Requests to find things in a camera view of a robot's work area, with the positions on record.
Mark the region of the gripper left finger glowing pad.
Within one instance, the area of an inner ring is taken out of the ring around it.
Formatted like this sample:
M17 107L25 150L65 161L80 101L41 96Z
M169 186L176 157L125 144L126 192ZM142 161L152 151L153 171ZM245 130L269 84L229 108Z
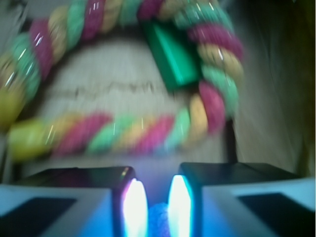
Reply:
M47 169L0 187L3 237L145 237L148 202L130 166Z

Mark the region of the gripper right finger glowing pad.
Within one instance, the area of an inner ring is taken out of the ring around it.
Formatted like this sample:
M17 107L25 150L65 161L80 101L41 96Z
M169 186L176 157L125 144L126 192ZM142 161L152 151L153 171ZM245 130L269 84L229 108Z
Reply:
M184 162L168 224L173 237L313 237L316 180L265 163Z

